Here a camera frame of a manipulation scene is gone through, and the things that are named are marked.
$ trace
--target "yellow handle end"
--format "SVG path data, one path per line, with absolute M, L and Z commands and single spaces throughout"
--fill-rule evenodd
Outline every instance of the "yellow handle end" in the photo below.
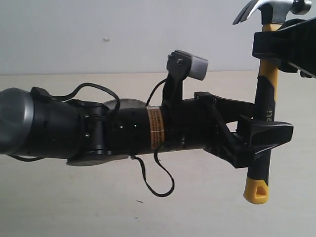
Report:
M 269 199 L 269 187 L 264 180 L 247 177 L 243 197 L 252 204 L 264 204 Z

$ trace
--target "orange label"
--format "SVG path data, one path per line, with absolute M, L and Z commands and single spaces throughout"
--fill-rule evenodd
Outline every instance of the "orange label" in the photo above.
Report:
M 159 107 L 147 107 L 152 150 L 164 142 L 164 126 Z

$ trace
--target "hammer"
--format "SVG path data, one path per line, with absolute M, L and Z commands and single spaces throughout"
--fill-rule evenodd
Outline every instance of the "hammer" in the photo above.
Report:
M 262 31 L 276 31 L 285 23 L 289 12 L 304 15 L 311 7 L 310 0 L 252 0 L 241 10 L 233 25 L 248 20 L 256 10 L 260 10 Z M 277 65 L 267 60 L 260 60 L 254 120 L 274 121 L 277 78 Z M 268 150 L 248 167 L 243 196 L 252 204 L 264 204 L 268 201 L 270 158 L 271 150 Z

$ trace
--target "claw hammer head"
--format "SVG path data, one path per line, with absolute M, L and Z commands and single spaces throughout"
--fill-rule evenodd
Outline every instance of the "claw hammer head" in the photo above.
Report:
M 283 24 L 289 12 L 304 15 L 311 7 L 311 0 L 251 0 L 238 14 L 233 25 L 248 20 L 256 10 L 261 11 L 262 25 Z

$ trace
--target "hammer handle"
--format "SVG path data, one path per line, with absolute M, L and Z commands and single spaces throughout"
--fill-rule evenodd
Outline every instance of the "hammer handle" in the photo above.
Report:
M 276 31 L 281 25 L 267 24 L 263 31 Z M 253 119 L 274 121 L 277 100 L 278 68 L 261 60 Z M 271 150 L 266 151 L 248 168 L 244 198 L 252 204 L 264 204 L 269 199 L 269 169 Z

